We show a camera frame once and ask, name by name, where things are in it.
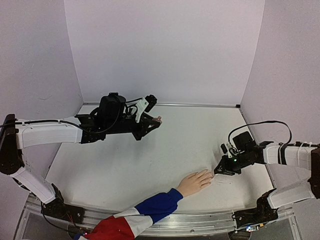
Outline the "red nail polish bottle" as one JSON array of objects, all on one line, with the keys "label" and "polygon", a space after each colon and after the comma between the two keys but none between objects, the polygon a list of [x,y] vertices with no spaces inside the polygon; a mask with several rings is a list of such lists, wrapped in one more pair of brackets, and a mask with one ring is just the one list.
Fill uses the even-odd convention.
[{"label": "red nail polish bottle", "polygon": [[162,122],[163,122],[161,116],[154,117],[153,120],[156,121],[156,122],[159,122],[159,123],[162,123]]}]

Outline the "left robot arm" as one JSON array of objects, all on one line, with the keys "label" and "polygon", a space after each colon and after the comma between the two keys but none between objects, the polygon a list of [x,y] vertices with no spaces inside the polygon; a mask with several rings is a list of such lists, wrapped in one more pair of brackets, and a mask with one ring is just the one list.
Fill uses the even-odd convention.
[{"label": "left robot arm", "polygon": [[60,190],[32,165],[62,143],[92,144],[115,134],[132,134],[140,141],[162,123],[149,115],[156,103],[152,94],[127,100],[111,92],[90,113],[67,119],[24,120],[9,114],[0,126],[0,172],[34,194],[56,218],[64,218],[68,208]]}]

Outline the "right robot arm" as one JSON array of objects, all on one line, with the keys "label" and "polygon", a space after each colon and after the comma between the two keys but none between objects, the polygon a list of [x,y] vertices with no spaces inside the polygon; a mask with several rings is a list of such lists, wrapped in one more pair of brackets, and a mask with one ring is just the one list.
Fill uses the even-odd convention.
[{"label": "right robot arm", "polygon": [[296,141],[276,144],[256,143],[248,131],[221,145],[223,155],[215,174],[234,176],[253,165],[265,165],[274,188],[262,194],[254,208],[238,210],[233,218],[238,225],[264,223],[278,218],[278,209],[320,197],[320,146]]}]

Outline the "mannequin hand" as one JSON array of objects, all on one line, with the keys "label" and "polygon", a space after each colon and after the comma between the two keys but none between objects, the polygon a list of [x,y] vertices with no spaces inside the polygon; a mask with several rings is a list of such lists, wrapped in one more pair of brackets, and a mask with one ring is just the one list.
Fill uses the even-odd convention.
[{"label": "mannequin hand", "polygon": [[208,187],[213,178],[212,172],[208,169],[194,172],[183,178],[176,190],[185,198]]}]

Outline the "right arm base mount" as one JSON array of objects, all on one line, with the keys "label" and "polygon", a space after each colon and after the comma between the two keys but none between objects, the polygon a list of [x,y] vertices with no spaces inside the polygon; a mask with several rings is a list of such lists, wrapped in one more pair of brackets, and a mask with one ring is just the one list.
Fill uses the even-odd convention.
[{"label": "right arm base mount", "polygon": [[235,211],[232,218],[236,222],[236,227],[246,227],[256,224],[265,224],[278,219],[278,209],[272,208],[268,202],[268,196],[276,189],[265,192],[256,200],[256,207]]}]

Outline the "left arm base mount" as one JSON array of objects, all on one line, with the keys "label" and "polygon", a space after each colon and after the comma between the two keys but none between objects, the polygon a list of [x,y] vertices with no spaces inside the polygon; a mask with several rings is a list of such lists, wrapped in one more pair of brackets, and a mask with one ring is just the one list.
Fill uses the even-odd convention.
[{"label": "left arm base mount", "polygon": [[42,205],[41,213],[55,219],[81,224],[84,219],[85,209],[83,207],[66,204],[60,190],[53,183],[51,185],[55,198],[53,201]]}]

